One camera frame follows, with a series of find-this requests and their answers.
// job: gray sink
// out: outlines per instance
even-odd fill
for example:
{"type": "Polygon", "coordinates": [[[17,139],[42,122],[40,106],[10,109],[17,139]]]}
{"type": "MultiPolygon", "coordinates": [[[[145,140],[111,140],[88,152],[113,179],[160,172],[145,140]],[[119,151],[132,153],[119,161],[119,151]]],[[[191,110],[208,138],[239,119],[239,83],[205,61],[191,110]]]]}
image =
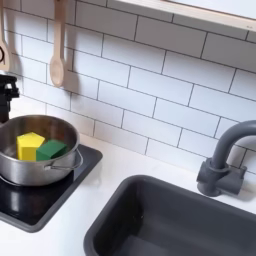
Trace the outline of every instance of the gray sink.
{"type": "Polygon", "coordinates": [[[256,216],[134,176],[88,230],[84,249],[86,256],[255,256],[256,216]]]}

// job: faucet spout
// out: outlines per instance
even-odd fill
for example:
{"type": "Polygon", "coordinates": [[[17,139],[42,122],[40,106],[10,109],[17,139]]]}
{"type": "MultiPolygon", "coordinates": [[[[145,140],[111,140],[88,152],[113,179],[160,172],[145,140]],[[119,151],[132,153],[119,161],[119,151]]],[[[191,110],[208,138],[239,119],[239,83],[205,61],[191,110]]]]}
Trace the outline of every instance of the faucet spout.
{"type": "Polygon", "coordinates": [[[211,160],[211,166],[216,169],[225,168],[229,153],[233,145],[238,140],[252,135],[256,135],[256,121],[242,122],[227,130],[222,135],[216,146],[214,155],[211,160]]]}
{"type": "Polygon", "coordinates": [[[256,135],[256,120],[234,125],[220,138],[213,157],[202,163],[197,181],[198,190],[209,197],[219,196],[222,191],[239,194],[246,167],[235,172],[227,165],[227,159],[233,145],[240,139],[256,135]]]}

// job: burner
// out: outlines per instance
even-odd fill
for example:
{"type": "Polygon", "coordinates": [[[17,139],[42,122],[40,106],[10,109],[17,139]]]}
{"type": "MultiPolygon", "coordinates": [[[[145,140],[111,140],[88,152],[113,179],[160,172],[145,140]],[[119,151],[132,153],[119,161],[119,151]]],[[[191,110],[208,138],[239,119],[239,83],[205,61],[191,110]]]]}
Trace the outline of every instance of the burner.
{"type": "Polygon", "coordinates": [[[102,158],[92,148],[79,150],[83,165],[54,184],[24,187],[0,177],[0,220],[27,232],[41,230],[102,158]]]}

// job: shelf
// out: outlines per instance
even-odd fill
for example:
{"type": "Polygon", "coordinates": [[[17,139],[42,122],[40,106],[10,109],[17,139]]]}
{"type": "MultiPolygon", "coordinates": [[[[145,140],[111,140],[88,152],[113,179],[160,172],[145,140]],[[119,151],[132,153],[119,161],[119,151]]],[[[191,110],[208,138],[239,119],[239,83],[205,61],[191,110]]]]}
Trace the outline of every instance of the shelf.
{"type": "Polygon", "coordinates": [[[202,8],[171,3],[164,0],[118,0],[133,5],[148,7],[160,11],[170,12],[200,20],[206,20],[231,27],[256,31],[256,20],[239,17],[231,14],[210,11],[202,8]]]}

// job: wooden spoon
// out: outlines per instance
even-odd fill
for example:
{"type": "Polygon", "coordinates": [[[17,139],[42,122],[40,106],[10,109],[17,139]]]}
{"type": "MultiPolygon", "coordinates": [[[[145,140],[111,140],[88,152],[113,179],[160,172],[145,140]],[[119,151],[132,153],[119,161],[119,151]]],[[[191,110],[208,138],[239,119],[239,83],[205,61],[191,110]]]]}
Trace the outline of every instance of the wooden spoon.
{"type": "Polygon", "coordinates": [[[4,6],[3,0],[0,0],[0,70],[10,71],[11,52],[4,39],[4,6]]]}
{"type": "Polygon", "coordinates": [[[54,53],[50,63],[50,74],[55,86],[60,87],[64,81],[64,39],[66,0],[54,0],[55,23],[54,23],[54,53]]]}

